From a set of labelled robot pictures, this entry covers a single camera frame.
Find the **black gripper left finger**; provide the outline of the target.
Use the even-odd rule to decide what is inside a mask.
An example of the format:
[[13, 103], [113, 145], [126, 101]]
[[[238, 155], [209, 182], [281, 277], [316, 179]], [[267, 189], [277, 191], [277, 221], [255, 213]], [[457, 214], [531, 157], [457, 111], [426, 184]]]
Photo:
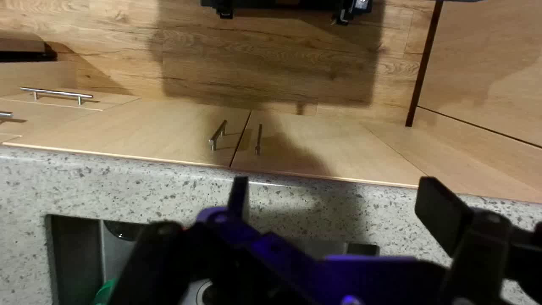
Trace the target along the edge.
[[235, 177], [231, 184], [231, 191], [226, 201], [228, 214], [235, 219], [243, 221], [247, 218], [248, 209], [248, 179]]

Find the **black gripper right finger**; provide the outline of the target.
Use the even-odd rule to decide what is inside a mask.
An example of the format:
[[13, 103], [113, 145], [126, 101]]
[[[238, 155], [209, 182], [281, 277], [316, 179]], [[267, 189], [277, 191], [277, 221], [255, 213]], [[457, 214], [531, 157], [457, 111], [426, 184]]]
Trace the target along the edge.
[[502, 216], [469, 208], [433, 177], [418, 182], [414, 216], [447, 257], [455, 255], [470, 230], [496, 241], [511, 235], [511, 225]]

